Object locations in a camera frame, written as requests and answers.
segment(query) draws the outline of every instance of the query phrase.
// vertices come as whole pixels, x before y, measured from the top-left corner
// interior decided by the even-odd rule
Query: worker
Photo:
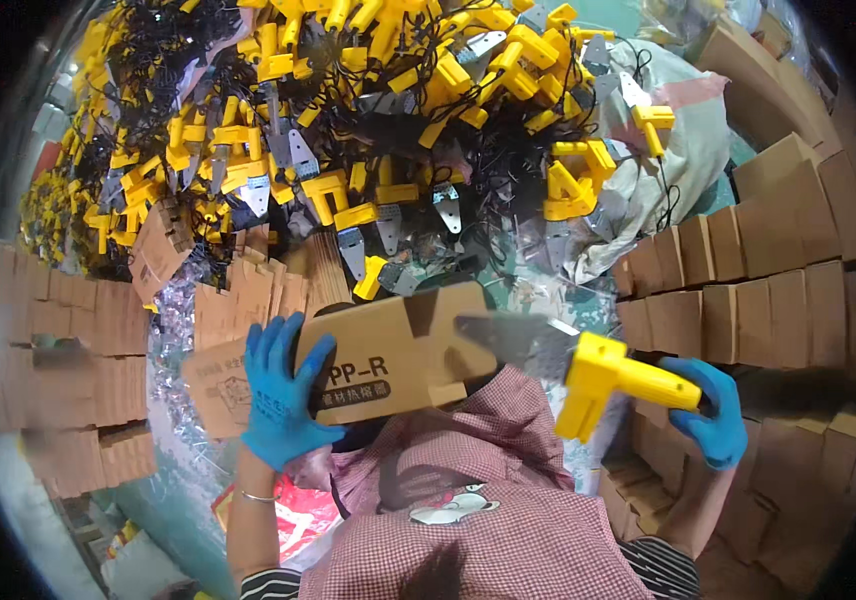
[[[657,535],[623,542],[614,539],[602,499],[574,491],[538,380],[505,366],[456,410],[396,414],[373,440],[359,442],[355,428],[321,425],[308,414],[309,390],[335,339],[318,340],[293,375],[303,321],[295,313],[248,332],[251,410],[227,531],[243,600],[699,595],[694,559],[748,443],[732,378],[698,360],[661,361],[698,384],[714,407],[711,418],[670,414],[709,468],[686,484]],[[314,566],[280,568],[275,477],[326,445],[345,522]]]

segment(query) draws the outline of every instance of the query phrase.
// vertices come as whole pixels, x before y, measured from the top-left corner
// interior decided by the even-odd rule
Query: flattened cardboard box
[[[131,281],[143,304],[153,303],[195,244],[183,211],[169,211],[158,201],[147,212],[145,223],[131,247],[128,266]]]
[[[454,332],[454,317],[486,310],[476,282],[413,297],[391,297],[313,318],[301,330],[295,369],[322,335],[338,346],[324,388],[309,410],[325,425],[383,417],[465,397],[462,383],[494,372],[494,355]],[[245,374],[245,340],[196,352],[183,373],[194,406],[212,438],[240,435],[252,390]]]

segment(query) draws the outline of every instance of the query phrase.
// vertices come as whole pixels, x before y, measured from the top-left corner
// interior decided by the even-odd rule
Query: box flap
[[[147,211],[145,222],[131,247],[132,261],[128,265],[132,283],[143,304],[155,301],[155,294],[194,250],[194,238],[188,223],[183,210],[169,210],[162,201]]]

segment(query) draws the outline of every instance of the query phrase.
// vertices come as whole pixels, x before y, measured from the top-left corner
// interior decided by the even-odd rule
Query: wrist
[[[238,462],[235,475],[236,488],[261,498],[275,495],[276,471],[248,448],[244,443],[238,447]]]

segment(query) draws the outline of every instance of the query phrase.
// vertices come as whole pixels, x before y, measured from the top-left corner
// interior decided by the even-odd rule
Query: striped sleeve
[[[618,540],[618,546],[634,574],[655,598],[700,597],[695,561],[664,539],[644,535],[632,541]]]
[[[270,568],[242,580],[241,600],[298,598],[302,573],[288,568]]]

